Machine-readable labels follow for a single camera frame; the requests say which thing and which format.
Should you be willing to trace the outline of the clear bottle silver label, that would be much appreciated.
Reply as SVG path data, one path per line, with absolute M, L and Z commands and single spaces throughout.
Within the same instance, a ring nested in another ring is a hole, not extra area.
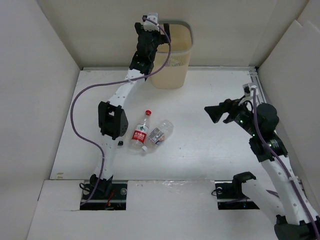
M 174 125 L 169 120 L 163 120 L 147 136 L 142 150 L 145 153 L 154 152 L 162 145 L 173 133 Z

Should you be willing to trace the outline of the red label water bottle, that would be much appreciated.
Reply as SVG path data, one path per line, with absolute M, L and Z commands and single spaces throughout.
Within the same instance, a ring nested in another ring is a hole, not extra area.
M 137 122 L 136 127 L 132 133 L 132 137 L 129 143 L 129 147 L 132 150 L 140 150 L 146 141 L 149 129 L 150 129 L 150 119 L 152 111 L 146 110 L 143 116 Z

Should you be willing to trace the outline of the blue label water bottle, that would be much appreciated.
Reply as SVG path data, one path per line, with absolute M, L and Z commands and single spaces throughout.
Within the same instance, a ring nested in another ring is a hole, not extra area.
M 184 57 L 182 56 L 171 56 L 166 62 L 166 67 L 181 67 L 184 65 Z

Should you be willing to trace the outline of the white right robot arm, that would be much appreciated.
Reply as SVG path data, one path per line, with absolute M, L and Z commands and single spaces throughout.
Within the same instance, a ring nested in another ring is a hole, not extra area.
M 234 175 L 230 182 L 217 182 L 216 197 L 231 205 L 252 201 L 273 223 L 279 240 L 318 240 L 320 215 L 307 199 L 292 171 L 288 151 L 276 134 L 277 110 L 268 103 L 226 99 L 204 111 L 215 124 L 228 114 L 225 124 L 235 122 L 250 135 L 250 149 L 275 188 L 263 188 L 257 176 L 246 171 Z

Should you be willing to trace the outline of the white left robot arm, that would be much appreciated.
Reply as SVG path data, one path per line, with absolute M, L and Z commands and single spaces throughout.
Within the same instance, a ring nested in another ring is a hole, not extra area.
M 125 83 L 106 102 L 98 105 L 98 126 L 102 135 L 104 161 L 99 163 L 89 179 L 90 195 L 107 198 L 112 191 L 114 159 L 120 138 L 129 127 L 126 108 L 137 89 L 146 81 L 154 68 L 159 45 L 171 44 L 170 25 L 153 25 L 146 21 L 134 25 L 138 35 L 136 52 L 133 55 Z

